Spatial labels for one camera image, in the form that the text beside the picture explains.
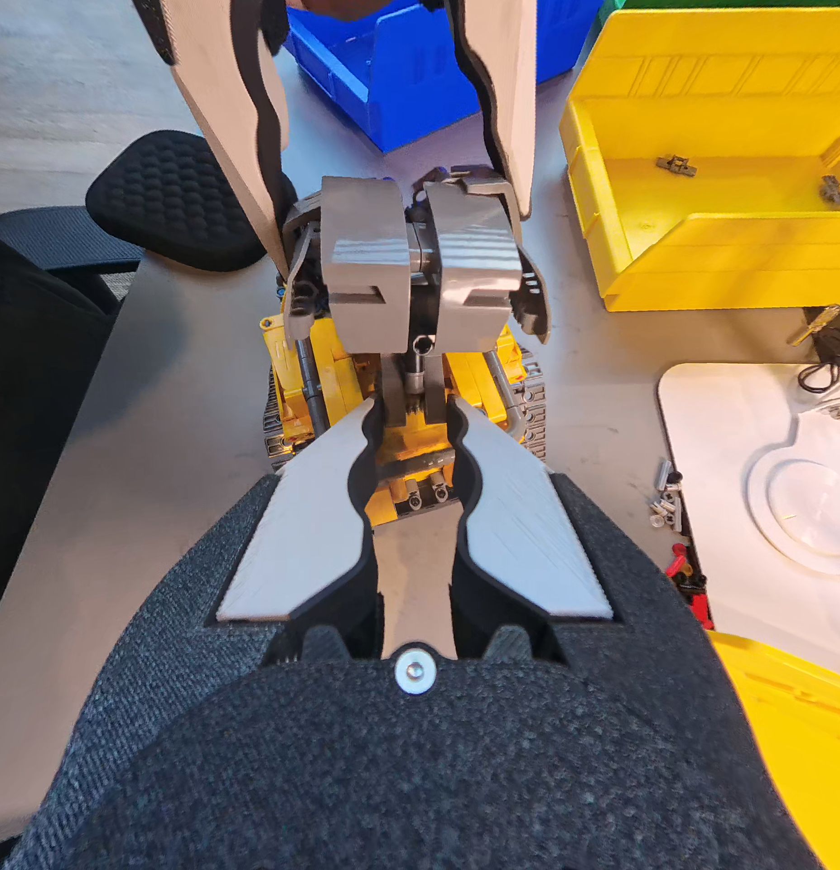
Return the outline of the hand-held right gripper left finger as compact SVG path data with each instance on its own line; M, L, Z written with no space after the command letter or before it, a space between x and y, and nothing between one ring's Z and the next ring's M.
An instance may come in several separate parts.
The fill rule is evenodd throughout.
M217 609L219 622L360 622L377 604L366 507L382 408L366 398L290 460Z

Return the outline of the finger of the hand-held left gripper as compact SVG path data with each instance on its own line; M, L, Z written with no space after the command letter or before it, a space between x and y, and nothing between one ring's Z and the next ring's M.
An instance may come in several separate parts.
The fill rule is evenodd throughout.
M459 69L478 95L493 169L531 215L536 143L536 1L448 1Z
M166 1L172 75L253 230L287 277L283 224L291 185L284 86L274 54L287 27L284 2Z

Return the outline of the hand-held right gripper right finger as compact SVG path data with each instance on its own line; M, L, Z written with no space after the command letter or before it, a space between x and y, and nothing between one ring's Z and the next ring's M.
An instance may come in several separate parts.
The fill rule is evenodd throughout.
M544 462L460 397L447 421L469 571L542 617L613 619Z

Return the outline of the yellow toy robot body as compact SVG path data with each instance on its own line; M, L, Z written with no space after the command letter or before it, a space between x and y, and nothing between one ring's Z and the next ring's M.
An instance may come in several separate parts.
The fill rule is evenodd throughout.
M315 433L298 356L285 338L283 315L264 318L260 327L271 362L263 434L272 469L279 472L310 445ZM328 420L335 424L375 391L380 359L372 354L350 356L329 317L315 322L310 342ZM546 397L540 365L518 344L509 327L497 339L496 354L512 396L509 405L480 353L444 355L445 396L464 398L503 430L510 429L508 412L516 409L524 424L518 440L545 461ZM376 463L379 483L365 509L373 527L457 500L454 451L446 426L428 425L422 410L408 411L404 426L385 431Z

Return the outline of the grey Lego engine assembly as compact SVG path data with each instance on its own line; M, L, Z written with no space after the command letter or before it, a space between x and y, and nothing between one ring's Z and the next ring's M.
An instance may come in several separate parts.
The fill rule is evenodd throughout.
M354 355L484 353L510 318L549 339L545 280L523 248L516 192L490 167L435 169L406 207L394 180L324 177L291 209L284 236L295 244L290 346L310 337L318 306Z

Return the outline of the grey desk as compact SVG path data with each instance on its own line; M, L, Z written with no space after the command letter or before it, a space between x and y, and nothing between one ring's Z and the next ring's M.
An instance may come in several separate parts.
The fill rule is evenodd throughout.
M576 74L542 84L531 220L550 292L536 348L547 464L658 564L646 501L668 452L657 383L676 364L801 360L795 309L610 313L566 178L559 124ZM0 841L37 809L101 665L157 581L266 473L268 262L216 276L143 260L0 604Z

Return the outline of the blue plastic bin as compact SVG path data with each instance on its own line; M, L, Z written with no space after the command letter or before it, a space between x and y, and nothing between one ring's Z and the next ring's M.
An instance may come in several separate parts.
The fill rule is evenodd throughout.
M285 47L377 147L394 150L480 107L458 67L447 3L389 2L350 22L290 9ZM601 6L536 2L536 83L575 65Z

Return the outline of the pile of grey toy pieces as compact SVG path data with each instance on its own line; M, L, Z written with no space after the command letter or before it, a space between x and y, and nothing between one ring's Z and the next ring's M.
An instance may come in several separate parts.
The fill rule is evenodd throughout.
M670 528L678 535L683 534L685 528L682 479L672 462L663 460L655 480L656 494L650 502L651 525Z

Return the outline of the red and black toy pieces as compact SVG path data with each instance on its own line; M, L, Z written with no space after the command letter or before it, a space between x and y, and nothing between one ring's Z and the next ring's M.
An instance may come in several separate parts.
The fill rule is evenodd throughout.
M672 558L665 575L684 598L696 620L708 631L715 630L707 596L707 579L701 572L694 547L678 542L672 545Z

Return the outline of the white book stand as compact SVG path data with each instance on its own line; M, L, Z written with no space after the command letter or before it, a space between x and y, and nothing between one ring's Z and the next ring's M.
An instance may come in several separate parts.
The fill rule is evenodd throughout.
M840 384L679 364L657 394L716 629L840 674Z

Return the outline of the green plastic bin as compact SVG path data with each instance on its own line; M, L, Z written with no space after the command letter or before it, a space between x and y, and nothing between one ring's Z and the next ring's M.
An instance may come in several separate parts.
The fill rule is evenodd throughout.
M614 12L638 10L715 10L763 8L840 8L840 1L603 1L599 20Z

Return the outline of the yellow plastic bin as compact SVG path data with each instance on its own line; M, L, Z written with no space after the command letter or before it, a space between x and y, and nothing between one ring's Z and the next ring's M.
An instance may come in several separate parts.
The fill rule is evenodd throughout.
M607 310L840 304L840 8L614 12L560 135Z
M789 814L824 866L840 869L840 675L751 639L708 637Z

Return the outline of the black drawstring pouch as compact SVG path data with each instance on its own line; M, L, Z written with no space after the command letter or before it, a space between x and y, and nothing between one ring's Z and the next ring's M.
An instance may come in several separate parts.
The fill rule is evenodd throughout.
M840 313L809 337L817 353L817 363L800 372L797 383L804 392L822 395L840 384Z

